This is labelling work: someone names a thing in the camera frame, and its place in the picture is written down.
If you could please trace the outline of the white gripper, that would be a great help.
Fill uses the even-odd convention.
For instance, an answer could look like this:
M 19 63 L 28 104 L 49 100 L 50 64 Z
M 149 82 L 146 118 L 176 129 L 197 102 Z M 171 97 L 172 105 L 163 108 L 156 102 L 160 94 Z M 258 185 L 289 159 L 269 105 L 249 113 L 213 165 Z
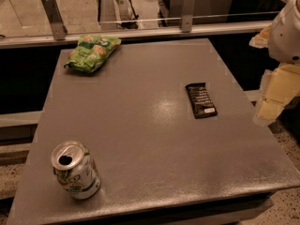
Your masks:
M 289 0 L 273 20 L 254 36 L 249 45 L 267 48 L 269 55 L 281 62 L 262 75 L 253 122 L 262 127 L 275 122 L 285 107 L 300 92 L 300 10 L 299 0 Z

